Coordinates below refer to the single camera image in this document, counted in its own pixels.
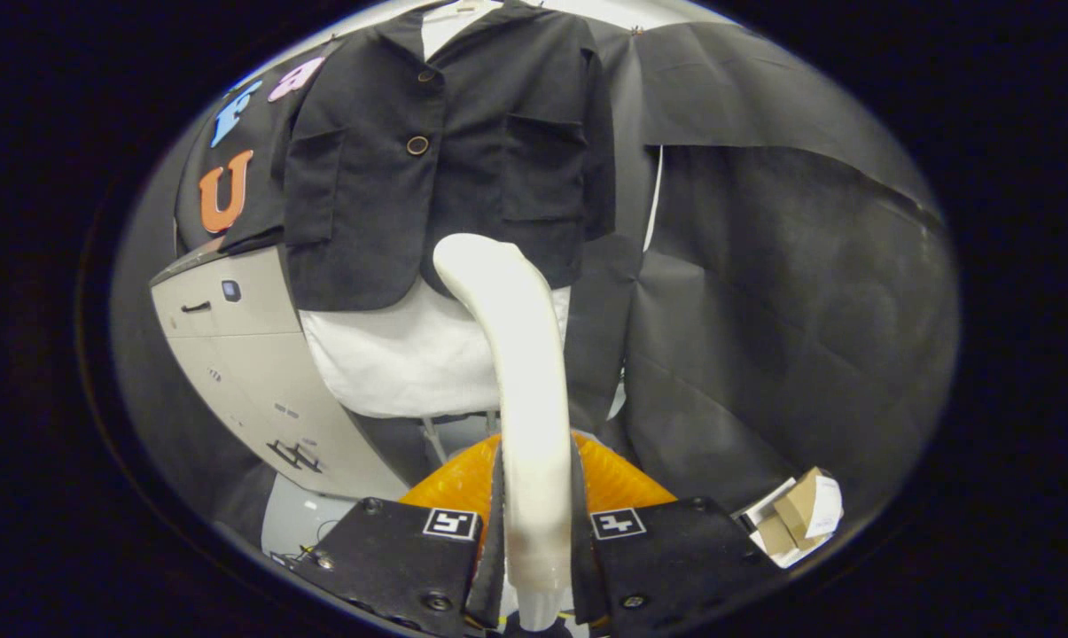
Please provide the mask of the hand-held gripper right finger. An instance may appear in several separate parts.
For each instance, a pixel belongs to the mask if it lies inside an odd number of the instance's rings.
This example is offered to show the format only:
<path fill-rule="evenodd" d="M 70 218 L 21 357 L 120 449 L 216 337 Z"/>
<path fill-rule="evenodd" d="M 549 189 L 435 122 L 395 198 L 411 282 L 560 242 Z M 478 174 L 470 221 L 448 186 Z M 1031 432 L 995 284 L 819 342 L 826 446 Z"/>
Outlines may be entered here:
<path fill-rule="evenodd" d="M 687 634 L 776 593 L 783 572 L 712 498 L 678 498 L 574 434 L 574 618 L 590 634 Z"/>

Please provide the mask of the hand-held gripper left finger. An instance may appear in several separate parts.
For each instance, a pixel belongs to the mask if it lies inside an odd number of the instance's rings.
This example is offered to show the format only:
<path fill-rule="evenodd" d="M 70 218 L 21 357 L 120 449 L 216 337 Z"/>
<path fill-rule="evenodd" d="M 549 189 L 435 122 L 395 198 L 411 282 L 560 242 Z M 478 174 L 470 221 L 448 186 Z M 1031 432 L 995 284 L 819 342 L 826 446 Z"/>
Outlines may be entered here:
<path fill-rule="evenodd" d="M 501 437 L 466 448 L 399 501 L 367 497 L 292 558 L 327 594 L 419 633 L 500 626 L 504 581 Z"/>

